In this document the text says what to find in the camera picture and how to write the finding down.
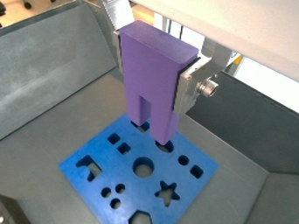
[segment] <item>gray wall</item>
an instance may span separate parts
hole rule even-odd
[[[81,1],[1,29],[0,46],[1,139],[116,63]]]
[[[299,174],[299,115],[224,73],[188,116],[269,172]]]

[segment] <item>purple block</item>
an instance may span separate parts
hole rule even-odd
[[[139,126],[151,117],[151,136],[165,144],[179,122],[173,113],[179,72],[199,49],[141,21],[120,29],[120,45],[127,114]]]

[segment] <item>silver screw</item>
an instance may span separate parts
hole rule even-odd
[[[212,80],[204,80],[197,84],[197,91],[205,97],[211,97],[219,88],[219,84]]]

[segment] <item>black object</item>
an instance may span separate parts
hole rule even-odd
[[[5,14],[5,6],[4,4],[0,2],[0,16],[2,16]]]
[[[29,10],[33,6],[31,3],[28,3],[25,0],[22,0],[22,7]]]
[[[2,223],[31,224],[17,202],[0,195],[0,218]]]

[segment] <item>star-shaped hole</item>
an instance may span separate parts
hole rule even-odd
[[[180,196],[175,192],[176,184],[167,185],[163,181],[160,182],[161,190],[155,194],[155,197],[163,199],[165,207],[171,205],[172,200],[179,200]]]

